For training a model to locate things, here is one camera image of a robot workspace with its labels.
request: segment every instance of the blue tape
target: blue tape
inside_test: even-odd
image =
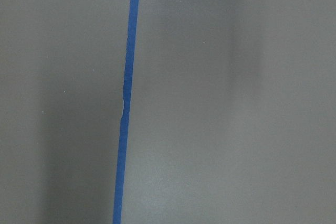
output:
[[[120,121],[117,175],[115,181],[116,187],[114,191],[113,224],[121,223],[122,195],[124,188],[128,124],[130,117],[135,36],[137,33],[136,24],[138,19],[138,5],[139,0],[130,0],[130,12],[128,18],[128,32],[127,32],[128,37],[126,45],[126,63],[124,72],[124,88],[122,94],[124,99],[124,108]]]

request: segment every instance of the blue painter's tape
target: blue painter's tape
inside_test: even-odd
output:
[[[130,13],[128,18],[128,32],[127,32],[128,37],[126,45],[126,63],[124,73],[124,88],[122,94],[124,99],[124,108],[120,121],[117,175],[115,181],[116,189],[114,191],[113,224],[121,223],[121,207],[122,207],[122,195],[124,188],[128,124],[130,117],[135,36],[137,33],[136,24],[138,19],[138,5],[139,0],[130,0]]]

